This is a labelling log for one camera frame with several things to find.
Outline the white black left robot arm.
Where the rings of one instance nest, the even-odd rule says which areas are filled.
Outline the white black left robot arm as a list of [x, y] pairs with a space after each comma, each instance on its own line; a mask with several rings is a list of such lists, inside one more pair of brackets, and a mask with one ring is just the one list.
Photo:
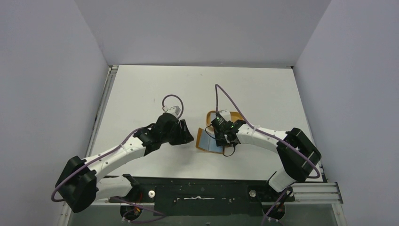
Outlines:
[[184, 145], [194, 137], [189, 132], [184, 119], [171, 113], [163, 113], [155, 123], [133, 130], [119, 145], [81, 159], [70, 158], [55, 185], [55, 193], [61, 195], [74, 213], [89, 207], [95, 200], [119, 196], [127, 202], [139, 197], [139, 188], [133, 185], [129, 174], [111, 178], [114, 188], [109, 192], [100, 188], [100, 181], [108, 179], [108, 174], [126, 163], [149, 155], [160, 149], [162, 144]]

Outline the yellow leather card holder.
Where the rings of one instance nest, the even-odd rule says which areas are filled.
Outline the yellow leather card holder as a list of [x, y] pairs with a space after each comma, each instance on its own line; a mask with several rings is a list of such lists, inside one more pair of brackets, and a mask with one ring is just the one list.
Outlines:
[[224, 153], [224, 148], [217, 146], [216, 141], [202, 128], [198, 128], [195, 147], [207, 153]]

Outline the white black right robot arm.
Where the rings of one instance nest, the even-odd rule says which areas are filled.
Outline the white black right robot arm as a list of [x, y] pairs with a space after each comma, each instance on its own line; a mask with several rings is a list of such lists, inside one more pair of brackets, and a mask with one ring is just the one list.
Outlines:
[[321, 160], [321, 153], [299, 128], [290, 131], [270, 130], [250, 125], [245, 120], [229, 121], [216, 113], [210, 122], [217, 146], [254, 145], [279, 155], [282, 168], [268, 180], [264, 194], [270, 201], [276, 201], [283, 190], [295, 182], [303, 183], [315, 171]]

